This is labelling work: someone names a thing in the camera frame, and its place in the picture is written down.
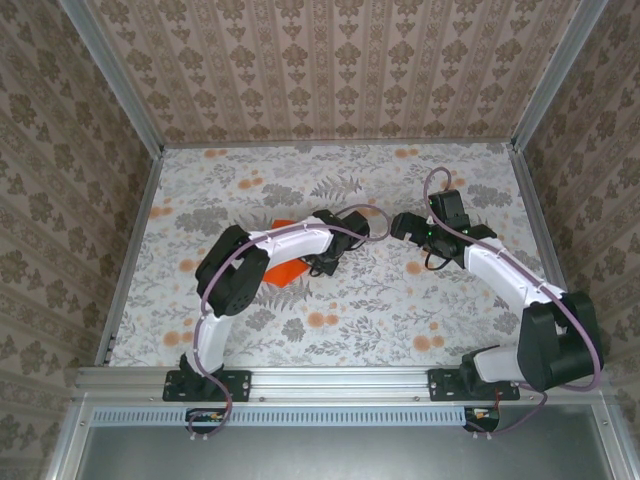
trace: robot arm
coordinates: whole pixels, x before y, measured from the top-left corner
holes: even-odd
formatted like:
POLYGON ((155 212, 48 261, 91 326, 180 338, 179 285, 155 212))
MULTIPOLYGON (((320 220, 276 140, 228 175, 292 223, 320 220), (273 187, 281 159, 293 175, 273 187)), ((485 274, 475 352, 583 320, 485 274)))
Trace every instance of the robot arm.
POLYGON ((391 235, 409 240, 445 262, 484 280, 521 319, 517 346, 491 347, 463 357, 459 378, 469 396, 495 395, 496 382, 526 382, 538 391, 563 385, 593 373, 584 340, 560 309, 542 293, 541 285, 560 298, 587 332, 600 359, 602 347, 593 303, 583 293, 565 293, 547 284, 509 253, 486 225, 471 227, 457 190, 429 196, 435 215, 456 231, 498 251, 467 242, 425 218, 403 213, 394 218, 391 235), (505 261, 509 257, 512 263, 505 261))
MULTIPOLYGON (((213 312, 203 321, 197 345, 200 362, 207 372, 213 373, 222 368, 232 317, 251 304, 268 269, 295 258, 303 258, 315 271, 332 275, 342 254, 358 242, 344 233, 305 228, 314 224, 339 226, 362 236, 369 234, 369 225, 358 212, 341 219, 328 210, 320 210, 297 224, 269 231, 245 232, 234 225, 225 230, 211 248, 196 270, 197 290, 201 297, 213 275, 233 252, 250 240, 267 237, 267 240, 256 243, 237 263, 227 268, 208 296, 207 301, 213 312), (284 229, 292 231, 275 235, 284 229)), ((190 369, 200 374, 193 351, 186 354, 186 360, 190 369)))

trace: patterned wallpaper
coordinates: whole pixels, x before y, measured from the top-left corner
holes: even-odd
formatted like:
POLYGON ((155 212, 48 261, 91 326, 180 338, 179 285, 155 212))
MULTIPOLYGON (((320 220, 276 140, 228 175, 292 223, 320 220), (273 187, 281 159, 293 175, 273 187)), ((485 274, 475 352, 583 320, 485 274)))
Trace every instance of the patterned wallpaper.
POLYGON ((609 1, 525 155, 640 445, 640 2, 609 1))
POLYGON ((89 0, 169 144, 509 137, 578 0, 89 0))
POLYGON ((0 478, 38 478, 93 363, 149 169, 55 1, 0 2, 0 478))

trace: orange plastic piece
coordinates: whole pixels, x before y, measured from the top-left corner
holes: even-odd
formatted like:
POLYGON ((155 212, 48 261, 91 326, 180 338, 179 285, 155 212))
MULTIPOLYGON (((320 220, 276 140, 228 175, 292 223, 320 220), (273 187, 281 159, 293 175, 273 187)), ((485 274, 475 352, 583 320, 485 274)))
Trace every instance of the orange plastic piece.
MULTIPOLYGON (((285 227, 293 223, 296 222, 292 220, 275 220, 273 222, 273 225, 271 225, 271 228, 285 227)), ((262 281, 283 288, 289 285, 307 270, 309 270, 309 265, 296 258, 294 260, 281 263, 280 265, 267 270, 267 273, 264 274, 264 278, 262 279, 262 281)))

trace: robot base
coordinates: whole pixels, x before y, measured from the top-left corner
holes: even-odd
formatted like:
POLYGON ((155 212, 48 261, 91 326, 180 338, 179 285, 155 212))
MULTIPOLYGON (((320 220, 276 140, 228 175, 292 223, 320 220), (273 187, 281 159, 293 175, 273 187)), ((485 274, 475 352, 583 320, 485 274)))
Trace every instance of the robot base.
POLYGON ((484 382, 475 367, 473 358, 494 347, 483 348, 462 356, 458 368, 435 368, 427 372, 429 395, 432 402, 459 400, 519 400, 520 390, 511 382, 484 382))
MULTIPOLYGON (((251 393, 250 370, 223 370, 213 373, 229 390, 234 402, 248 402, 251 393)), ((210 380, 193 371, 185 355, 180 370, 167 373, 162 399, 165 402, 224 402, 224 394, 210 380)))

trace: table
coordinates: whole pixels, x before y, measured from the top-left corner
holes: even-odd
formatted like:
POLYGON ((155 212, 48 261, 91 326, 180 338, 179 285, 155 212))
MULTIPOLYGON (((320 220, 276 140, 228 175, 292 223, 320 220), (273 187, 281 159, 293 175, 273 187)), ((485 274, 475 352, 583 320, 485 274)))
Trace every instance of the table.
MULTIPOLYGON (((356 203, 425 215, 422 182, 439 165, 452 171, 472 223, 489 225, 543 274, 506 144, 176 149, 163 161, 111 366, 177 364, 199 314, 195 268, 229 225, 268 229, 356 203)), ((382 216, 362 213, 372 235, 385 231, 382 216)), ((225 365, 456 364, 517 341, 520 312, 489 285, 453 263, 430 272, 424 262, 414 244, 389 238, 345 254, 332 277, 263 283, 235 318, 225 365)))

